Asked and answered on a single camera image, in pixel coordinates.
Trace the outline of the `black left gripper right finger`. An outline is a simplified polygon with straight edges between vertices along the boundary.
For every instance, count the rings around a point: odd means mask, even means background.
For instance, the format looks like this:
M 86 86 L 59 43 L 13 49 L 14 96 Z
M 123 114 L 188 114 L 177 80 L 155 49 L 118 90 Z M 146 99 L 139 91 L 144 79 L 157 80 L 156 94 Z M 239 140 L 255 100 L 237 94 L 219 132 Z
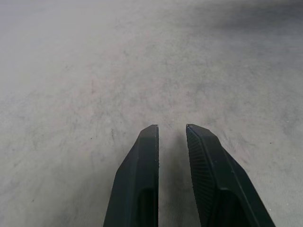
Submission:
M 201 227 L 276 227 L 240 164 L 210 130 L 187 124 L 190 172 Z

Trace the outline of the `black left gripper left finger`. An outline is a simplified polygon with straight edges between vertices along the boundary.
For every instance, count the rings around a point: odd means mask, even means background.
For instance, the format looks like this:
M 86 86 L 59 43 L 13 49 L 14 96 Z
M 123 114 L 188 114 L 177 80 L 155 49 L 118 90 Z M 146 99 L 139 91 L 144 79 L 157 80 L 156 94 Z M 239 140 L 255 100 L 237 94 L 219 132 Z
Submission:
M 103 227 L 158 227 L 159 128 L 143 129 L 118 168 Z

